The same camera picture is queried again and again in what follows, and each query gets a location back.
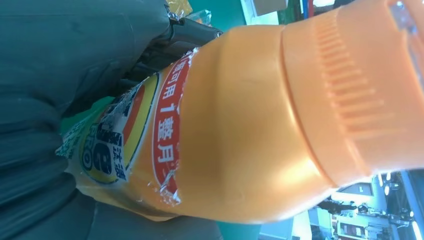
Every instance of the person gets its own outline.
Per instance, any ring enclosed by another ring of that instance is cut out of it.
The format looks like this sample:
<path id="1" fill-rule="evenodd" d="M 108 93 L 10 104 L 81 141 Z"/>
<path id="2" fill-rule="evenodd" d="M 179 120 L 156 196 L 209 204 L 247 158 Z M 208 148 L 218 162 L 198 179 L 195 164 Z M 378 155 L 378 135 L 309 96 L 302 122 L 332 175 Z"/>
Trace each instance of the person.
<path id="1" fill-rule="evenodd" d="M 153 222 L 76 189 L 55 155 L 89 109 L 167 34 L 164 0 L 0 1 L 0 240 L 219 239 L 214 221 Z"/>

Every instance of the orange plastic bottle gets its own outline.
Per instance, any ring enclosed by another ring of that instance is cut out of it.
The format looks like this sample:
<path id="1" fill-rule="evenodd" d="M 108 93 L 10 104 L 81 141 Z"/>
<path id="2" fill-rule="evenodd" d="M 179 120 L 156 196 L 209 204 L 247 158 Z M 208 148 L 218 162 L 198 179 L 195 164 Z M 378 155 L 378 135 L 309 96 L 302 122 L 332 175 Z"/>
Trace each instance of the orange plastic bottle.
<path id="1" fill-rule="evenodd" d="M 422 73 L 421 0 L 358 0 L 231 30 L 77 125 L 61 153 L 83 193 L 145 216 L 280 220 L 424 166 Z"/>

